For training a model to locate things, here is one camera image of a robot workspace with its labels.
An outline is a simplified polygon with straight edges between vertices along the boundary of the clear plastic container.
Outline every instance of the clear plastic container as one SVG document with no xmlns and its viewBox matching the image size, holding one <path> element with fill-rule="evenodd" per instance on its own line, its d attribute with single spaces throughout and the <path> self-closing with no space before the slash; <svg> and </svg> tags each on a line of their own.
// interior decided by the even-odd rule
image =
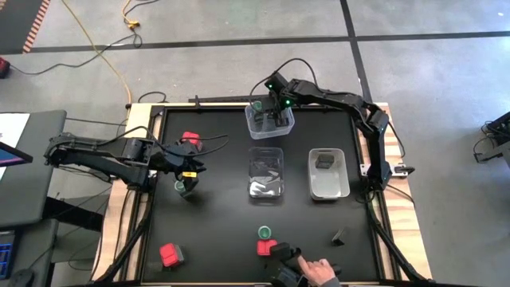
<svg viewBox="0 0 510 287">
<path fill-rule="evenodd" d="M 286 108 L 281 112 L 282 116 L 288 118 L 288 126 L 277 127 L 274 119 L 269 119 L 268 115 L 260 115 L 260 119 L 255 121 L 255 111 L 250 105 L 245 108 L 246 121 L 248 122 L 249 134 L 254 140 L 267 139 L 274 136 L 284 136 L 290 133 L 294 126 L 294 115 L 291 108 Z"/>
<path fill-rule="evenodd" d="M 249 153 L 249 196 L 274 199 L 284 193 L 284 151 L 278 147 L 252 147 Z"/>
<path fill-rule="evenodd" d="M 329 168 L 317 168 L 319 155 L 333 155 Z M 338 148 L 314 148 L 308 153 L 308 180 L 310 195 L 315 200 L 336 200 L 351 193 L 345 155 Z"/>
</svg>

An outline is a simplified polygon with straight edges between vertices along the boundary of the human hand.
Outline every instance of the human hand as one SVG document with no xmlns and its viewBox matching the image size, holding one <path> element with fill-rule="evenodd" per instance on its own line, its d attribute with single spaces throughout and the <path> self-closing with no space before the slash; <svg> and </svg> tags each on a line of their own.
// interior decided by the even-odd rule
<svg viewBox="0 0 510 287">
<path fill-rule="evenodd" d="M 335 271 L 329 265 L 328 260 L 320 259 L 319 261 L 306 262 L 303 256 L 297 258 L 300 268 L 308 280 L 317 286 L 330 281 L 335 278 Z"/>
</svg>

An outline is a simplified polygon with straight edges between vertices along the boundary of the concrete floor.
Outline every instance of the concrete floor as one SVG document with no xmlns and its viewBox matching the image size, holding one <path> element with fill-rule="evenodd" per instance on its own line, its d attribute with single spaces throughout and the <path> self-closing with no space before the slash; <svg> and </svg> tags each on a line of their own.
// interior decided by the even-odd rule
<svg viewBox="0 0 510 287">
<path fill-rule="evenodd" d="M 69 2 L 97 44 L 129 34 L 119 14 L 123 0 Z M 348 4 L 357 35 L 510 30 L 510 3 L 502 0 L 349 0 Z M 347 35 L 337 0 L 162 0 L 141 6 L 132 18 L 142 23 L 139 32 L 145 43 Z M 61 2 L 51 2 L 35 47 L 87 44 Z M 417 168 L 410 185 L 434 279 L 508 285 L 510 170 L 499 159 L 475 163 L 472 147 L 486 120 L 510 110 L 510 38 L 370 41 L 360 42 L 359 49 L 373 100 L 390 103 L 406 146 L 405 162 Z M 30 53 L 6 58 L 18 68 L 37 71 L 92 55 Z M 126 77 L 135 99 L 153 90 L 166 92 L 167 100 L 174 102 L 196 94 L 247 94 L 254 83 L 291 57 L 309 61 L 322 87 L 361 92 L 348 42 L 132 49 L 108 51 L 106 56 Z M 310 77 L 299 63 L 284 73 Z M 13 73 L 0 81 L 0 87 L 2 112 L 63 108 L 69 116 L 84 119 L 119 123 L 125 117 L 123 87 L 101 60 L 38 77 Z M 103 138 L 116 131 L 69 121 L 65 129 Z M 89 178 L 56 172 L 49 193 L 80 197 L 93 195 L 102 186 Z M 59 269 L 55 286 L 80 283 L 66 272 Z"/>
</svg>

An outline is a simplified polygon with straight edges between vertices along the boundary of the person's arm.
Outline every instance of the person's arm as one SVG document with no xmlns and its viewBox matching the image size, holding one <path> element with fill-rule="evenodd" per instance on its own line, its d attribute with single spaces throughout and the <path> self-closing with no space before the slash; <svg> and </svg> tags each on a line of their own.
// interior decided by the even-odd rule
<svg viewBox="0 0 510 287">
<path fill-rule="evenodd" d="M 340 281 L 335 276 L 335 271 L 329 265 L 328 260 L 320 259 L 315 262 L 306 262 L 302 256 L 297 258 L 300 268 L 308 280 L 320 287 L 339 287 Z"/>
</svg>

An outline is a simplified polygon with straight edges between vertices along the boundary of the red object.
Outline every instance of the red object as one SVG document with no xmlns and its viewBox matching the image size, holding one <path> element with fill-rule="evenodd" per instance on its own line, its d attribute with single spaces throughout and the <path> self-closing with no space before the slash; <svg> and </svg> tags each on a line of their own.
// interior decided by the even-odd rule
<svg viewBox="0 0 510 287">
<path fill-rule="evenodd" d="M 271 247 L 278 244 L 278 242 L 274 239 L 269 240 L 259 240 L 257 242 L 257 254 L 259 256 L 269 256 L 271 255 Z"/>
<path fill-rule="evenodd" d="M 9 72 L 10 63 L 0 57 L 0 79 L 7 76 Z"/>
<path fill-rule="evenodd" d="M 200 135 L 196 134 L 196 133 L 193 133 L 193 132 L 184 132 L 184 134 L 182 135 L 182 138 L 183 138 L 182 141 L 186 141 L 187 140 L 186 138 L 200 139 Z M 189 141 L 195 147 L 197 147 L 198 151 L 202 150 L 202 141 L 201 140 L 189 140 Z"/>
<path fill-rule="evenodd" d="M 184 261 L 181 248 L 173 243 L 159 247 L 159 255 L 165 267 L 175 267 Z"/>
</svg>

